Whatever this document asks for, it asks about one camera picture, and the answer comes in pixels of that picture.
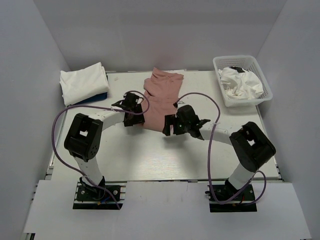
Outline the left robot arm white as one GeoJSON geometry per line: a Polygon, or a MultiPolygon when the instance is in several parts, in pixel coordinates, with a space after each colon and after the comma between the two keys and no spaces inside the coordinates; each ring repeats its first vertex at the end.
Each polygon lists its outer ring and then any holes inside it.
{"type": "Polygon", "coordinates": [[[105,178],[101,173],[96,155],[99,151],[103,131],[117,124],[125,127],[145,122],[143,98],[133,92],[127,92],[124,99],[112,104],[110,110],[95,114],[78,113],[74,116],[64,141],[64,148],[76,160],[83,174],[82,184],[88,193],[99,200],[105,196],[105,178]]]}

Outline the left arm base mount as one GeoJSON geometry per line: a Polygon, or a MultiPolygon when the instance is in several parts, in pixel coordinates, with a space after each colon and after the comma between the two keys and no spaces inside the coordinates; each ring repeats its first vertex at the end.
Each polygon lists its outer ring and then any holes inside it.
{"type": "Polygon", "coordinates": [[[83,181],[77,182],[73,210],[120,210],[124,204],[126,194],[126,184],[118,182],[103,182],[97,188],[83,181]]]}

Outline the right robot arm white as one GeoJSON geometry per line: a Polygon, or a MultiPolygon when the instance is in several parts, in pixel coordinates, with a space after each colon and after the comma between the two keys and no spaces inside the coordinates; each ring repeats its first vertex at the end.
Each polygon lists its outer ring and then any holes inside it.
{"type": "Polygon", "coordinates": [[[244,186],[276,154],[276,148],[255,122],[249,121],[232,132],[230,128],[218,128],[218,124],[209,119],[200,119],[190,105],[166,115],[162,133],[166,136],[189,134],[198,140],[232,146],[239,164],[225,181],[225,192],[233,200],[243,195],[244,186]]]}

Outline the pink printed t-shirt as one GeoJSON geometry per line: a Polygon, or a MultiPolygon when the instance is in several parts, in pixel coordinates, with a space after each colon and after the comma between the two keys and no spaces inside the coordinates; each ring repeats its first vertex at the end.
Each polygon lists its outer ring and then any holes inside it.
{"type": "Polygon", "coordinates": [[[182,74],[154,68],[151,77],[144,80],[143,88],[146,99],[141,102],[142,110],[145,111],[142,124],[144,129],[163,131],[165,116],[174,115],[177,111],[174,103],[179,98],[183,79],[182,74]]]}

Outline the white printed t-shirt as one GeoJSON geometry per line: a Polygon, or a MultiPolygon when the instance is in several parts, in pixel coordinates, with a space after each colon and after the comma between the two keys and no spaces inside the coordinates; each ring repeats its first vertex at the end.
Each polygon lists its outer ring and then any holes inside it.
{"type": "Polygon", "coordinates": [[[252,71],[230,66],[219,69],[218,74],[228,99],[254,100],[264,93],[261,80],[252,71]]]}

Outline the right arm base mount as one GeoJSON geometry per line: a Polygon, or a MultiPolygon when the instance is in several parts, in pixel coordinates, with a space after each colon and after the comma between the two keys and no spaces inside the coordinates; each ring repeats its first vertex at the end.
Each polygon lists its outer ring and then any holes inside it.
{"type": "Polygon", "coordinates": [[[254,202],[256,200],[255,192],[251,181],[253,178],[246,183],[245,188],[232,200],[229,200],[234,196],[239,190],[234,191],[231,184],[226,180],[223,184],[212,184],[215,197],[220,202],[226,202],[220,204],[213,197],[210,185],[207,185],[207,190],[205,194],[209,202],[210,213],[254,213],[257,212],[257,204],[254,202]]]}

